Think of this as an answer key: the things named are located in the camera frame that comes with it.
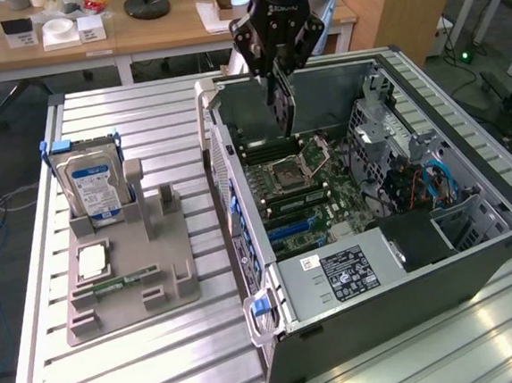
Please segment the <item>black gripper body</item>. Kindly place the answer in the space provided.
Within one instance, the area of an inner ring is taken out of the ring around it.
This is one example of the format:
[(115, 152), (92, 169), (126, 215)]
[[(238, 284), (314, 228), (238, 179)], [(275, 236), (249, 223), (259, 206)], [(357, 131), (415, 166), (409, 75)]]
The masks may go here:
[(304, 66), (314, 46), (311, 33), (304, 31), (310, 17), (308, 0), (250, 0), (250, 28), (260, 48), (251, 72), (265, 76), (277, 63), (284, 73), (291, 74)]

